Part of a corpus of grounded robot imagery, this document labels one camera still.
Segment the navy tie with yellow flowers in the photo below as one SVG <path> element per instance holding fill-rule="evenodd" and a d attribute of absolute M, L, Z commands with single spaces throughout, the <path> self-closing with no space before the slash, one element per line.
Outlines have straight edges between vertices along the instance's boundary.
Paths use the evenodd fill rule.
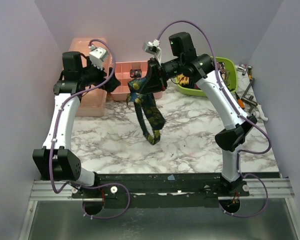
<path fill-rule="evenodd" d="M 155 145 L 161 140 L 160 130 L 164 127 L 166 120 L 157 108 L 154 94 L 140 93 L 145 83 L 145 77 L 134 78 L 127 83 L 130 93 L 127 95 L 126 103 L 132 102 L 134 104 L 134 110 L 143 136 L 151 145 Z M 147 129 L 143 114 L 151 126 L 153 135 Z"/>

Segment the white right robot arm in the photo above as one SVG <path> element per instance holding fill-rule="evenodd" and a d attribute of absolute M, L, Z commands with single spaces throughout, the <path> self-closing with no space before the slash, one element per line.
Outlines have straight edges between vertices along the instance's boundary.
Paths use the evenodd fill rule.
<path fill-rule="evenodd" d="M 217 62 L 208 54 L 198 55 L 191 35 L 179 32 L 169 37 L 174 59 L 162 62 L 160 41 L 148 41 L 143 50 L 153 55 L 147 62 L 147 73 L 140 82 L 137 96 L 151 128 L 158 132 L 165 120 L 157 109 L 154 94 L 167 88 L 167 81 L 179 75 L 190 78 L 202 90 L 218 112 L 224 129 L 215 136 L 222 149 L 222 172 L 220 191 L 231 196 L 238 190 L 242 180 L 239 166 L 239 151 L 246 135 L 257 123 L 254 116 L 248 116 L 235 102 L 226 84 L 221 80 Z"/>

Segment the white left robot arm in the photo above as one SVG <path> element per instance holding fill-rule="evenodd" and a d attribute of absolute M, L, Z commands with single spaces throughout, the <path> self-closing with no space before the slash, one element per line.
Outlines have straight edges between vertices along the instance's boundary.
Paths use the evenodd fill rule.
<path fill-rule="evenodd" d="M 63 70 L 53 87 L 54 112 L 49 132 L 42 147 L 32 154 L 43 179 L 84 186 L 83 191 L 91 198 L 100 194 L 101 185 L 97 174 L 84 169 L 72 152 L 71 136 L 86 88 L 95 86 L 111 93 L 120 85 L 112 68 L 109 73 L 105 71 L 108 55 L 102 47 L 92 47 L 87 56 L 79 51 L 62 54 Z"/>

